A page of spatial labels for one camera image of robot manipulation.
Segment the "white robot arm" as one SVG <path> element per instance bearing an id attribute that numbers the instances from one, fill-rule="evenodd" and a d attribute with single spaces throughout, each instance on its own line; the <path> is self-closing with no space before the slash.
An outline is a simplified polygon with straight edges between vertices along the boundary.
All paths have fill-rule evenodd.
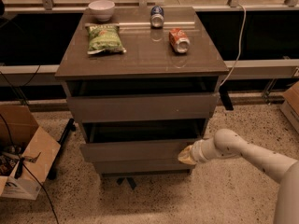
<path id="1" fill-rule="evenodd" d="M 253 145 L 229 129 L 185 147 L 178 160 L 188 165 L 241 157 L 279 184 L 273 224 L 299 224 L 299 160 Z"/>

